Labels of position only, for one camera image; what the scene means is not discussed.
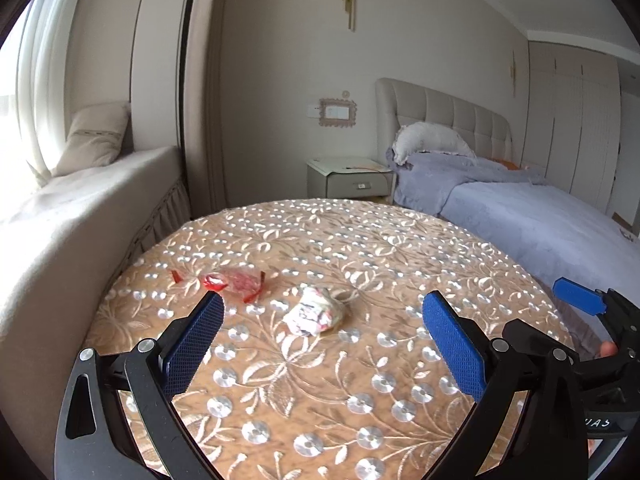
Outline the operator fingertip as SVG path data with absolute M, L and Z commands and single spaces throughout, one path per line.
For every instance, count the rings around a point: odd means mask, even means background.
M 605 359 L 605 358 L 609 358 L 610 356 L 616 356 L 617 352 L 618 352 L 618 349 L 616 344 L 614 344 L 614 342 L 605 341 L 603 344 L 601 344 L 601 347 L 599 350 L 599 358 Z

